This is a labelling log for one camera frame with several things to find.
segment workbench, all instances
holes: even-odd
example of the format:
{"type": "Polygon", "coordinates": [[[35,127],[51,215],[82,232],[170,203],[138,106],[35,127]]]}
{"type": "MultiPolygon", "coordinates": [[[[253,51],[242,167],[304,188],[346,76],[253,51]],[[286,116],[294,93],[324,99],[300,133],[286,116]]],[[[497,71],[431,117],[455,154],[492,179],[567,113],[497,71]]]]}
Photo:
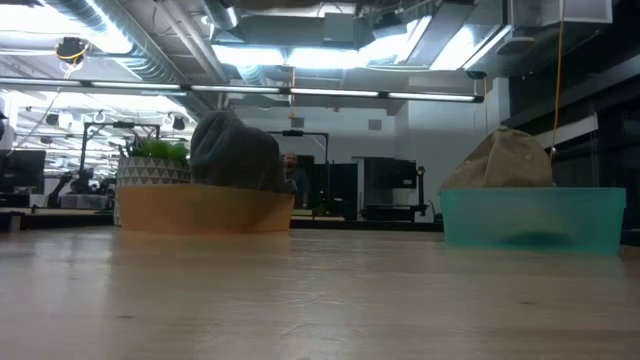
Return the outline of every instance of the workbench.
{"type": "Polygon", "coordinates": [[[442,234],[0,237],[0,358],[634,359],[640,249],[460,250],[442,234]]]}

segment teal plastic container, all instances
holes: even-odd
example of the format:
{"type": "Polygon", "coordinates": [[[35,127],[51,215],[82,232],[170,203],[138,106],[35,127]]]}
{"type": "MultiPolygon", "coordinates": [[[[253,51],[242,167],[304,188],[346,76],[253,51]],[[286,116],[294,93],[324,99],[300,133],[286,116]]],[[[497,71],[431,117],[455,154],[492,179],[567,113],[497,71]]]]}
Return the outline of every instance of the teal plastic container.
{"type": "Polygon", "coordinates": [[[441,204],[451,245],[617,254],[626,190],[451,189],[441,204]]]}

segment gray beanie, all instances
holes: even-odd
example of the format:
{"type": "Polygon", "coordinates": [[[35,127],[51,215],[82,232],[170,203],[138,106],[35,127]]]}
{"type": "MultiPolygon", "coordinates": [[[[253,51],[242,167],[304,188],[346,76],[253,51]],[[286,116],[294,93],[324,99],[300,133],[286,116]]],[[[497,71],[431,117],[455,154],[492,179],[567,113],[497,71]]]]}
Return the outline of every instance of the gray beanie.
{"type": "Polygon", "coordinates": [[[278,142],[230,111],[211,113],[198,124],[190,161],[196,184],[295,192],[285,182],[278,142]]]}

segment air vent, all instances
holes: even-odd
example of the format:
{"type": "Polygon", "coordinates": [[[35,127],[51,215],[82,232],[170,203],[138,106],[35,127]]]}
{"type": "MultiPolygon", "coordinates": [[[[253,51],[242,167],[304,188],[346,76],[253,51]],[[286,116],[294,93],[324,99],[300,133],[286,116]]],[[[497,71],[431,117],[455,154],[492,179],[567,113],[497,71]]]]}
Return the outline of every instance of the air vent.
{"type": "Polygon", "coordinates": [[[293,128],[293,129],[303,129],[304,128],[304,118],[291,118],[291,128],[293,128]]]}
{"type": "Polygon", "coordinates": [[[371,131],[382,130],[382,120],[369,120],[369,130],[371,131]]]}

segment person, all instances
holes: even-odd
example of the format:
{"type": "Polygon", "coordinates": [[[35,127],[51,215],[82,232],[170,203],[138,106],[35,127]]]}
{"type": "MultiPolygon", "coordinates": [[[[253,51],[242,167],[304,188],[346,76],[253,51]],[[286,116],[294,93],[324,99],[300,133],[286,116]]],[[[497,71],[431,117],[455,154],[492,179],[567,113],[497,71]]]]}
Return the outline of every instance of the person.
{"type": "Polygon", "coordinates": [[[304,169],[298,167],[298,155],[295,153],[287,153],[284,156],[284,162],[286,165],[287,180],[295,182],[297,187],[295,206],[297,208],[302,207],[303,209],[306,209],[309,205],[309,190],[311,190],[309,177],[304,169]]]}

